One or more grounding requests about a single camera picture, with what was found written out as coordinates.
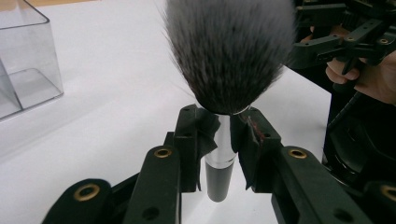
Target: white table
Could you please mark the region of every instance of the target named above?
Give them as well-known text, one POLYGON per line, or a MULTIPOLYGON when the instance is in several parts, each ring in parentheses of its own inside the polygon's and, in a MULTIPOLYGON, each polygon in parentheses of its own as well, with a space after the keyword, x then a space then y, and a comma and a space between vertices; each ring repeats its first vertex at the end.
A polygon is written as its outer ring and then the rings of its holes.
MULTIPOLYGON (((62 98, 0 123, 0 223, 40 223, 65 189, 85 178, 116 185, 194 103, 170 59, 163 0, 102 0, 40 7, 51 20, 62 98)), ((331 96, 286 69, 253 106, 285 146, 320 159, 331 96)), ((239 163, 229 196, 183 194, 183 223, 276 223, 271 195, 245 191, 239 163)))

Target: black bristles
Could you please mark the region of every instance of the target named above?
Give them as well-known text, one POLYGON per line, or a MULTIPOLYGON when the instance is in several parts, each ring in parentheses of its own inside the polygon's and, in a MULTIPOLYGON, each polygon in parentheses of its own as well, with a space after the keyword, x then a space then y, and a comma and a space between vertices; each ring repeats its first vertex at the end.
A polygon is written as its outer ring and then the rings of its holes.
POLYGON ((241 112, 279 76, 294 41, 290 0, 167 0, 175 62, 198 102, 241 112))

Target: person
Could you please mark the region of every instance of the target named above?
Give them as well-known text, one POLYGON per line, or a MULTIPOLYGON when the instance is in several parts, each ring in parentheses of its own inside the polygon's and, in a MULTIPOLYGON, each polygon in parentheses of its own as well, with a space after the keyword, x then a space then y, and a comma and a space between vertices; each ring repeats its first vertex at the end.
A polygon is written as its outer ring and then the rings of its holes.
MULTIPOLYGON (((347 30, 333 27, 332 35, 345 36, 347 30)), ((342 76, 344 63, 333 59, 327 63, 326 75, 334 83, 344 84, 358 78, 355 90, 385 104, 396 105, 396 51, 393 51, 376 66, 366 64, 361 70, 353 68, 342 76)))

